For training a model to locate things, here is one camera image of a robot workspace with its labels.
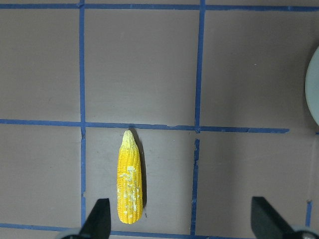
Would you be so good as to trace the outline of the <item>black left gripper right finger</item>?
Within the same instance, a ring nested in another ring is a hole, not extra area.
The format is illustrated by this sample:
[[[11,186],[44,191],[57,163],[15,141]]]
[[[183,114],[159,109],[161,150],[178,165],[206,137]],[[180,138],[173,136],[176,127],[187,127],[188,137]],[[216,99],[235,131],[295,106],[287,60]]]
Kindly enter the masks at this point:
[[[256,237],[285,237],[293,234],[293,228],[264,198],[251,199],[251,229]]]

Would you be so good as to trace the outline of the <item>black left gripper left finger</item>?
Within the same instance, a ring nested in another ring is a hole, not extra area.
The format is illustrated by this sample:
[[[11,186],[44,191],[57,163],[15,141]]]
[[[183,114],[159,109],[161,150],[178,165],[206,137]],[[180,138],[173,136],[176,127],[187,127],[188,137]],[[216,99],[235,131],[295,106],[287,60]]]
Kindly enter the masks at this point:
[[[98,199],[86,222],[79,231],[80,237],[109,237],[111,233],[110,201]]]

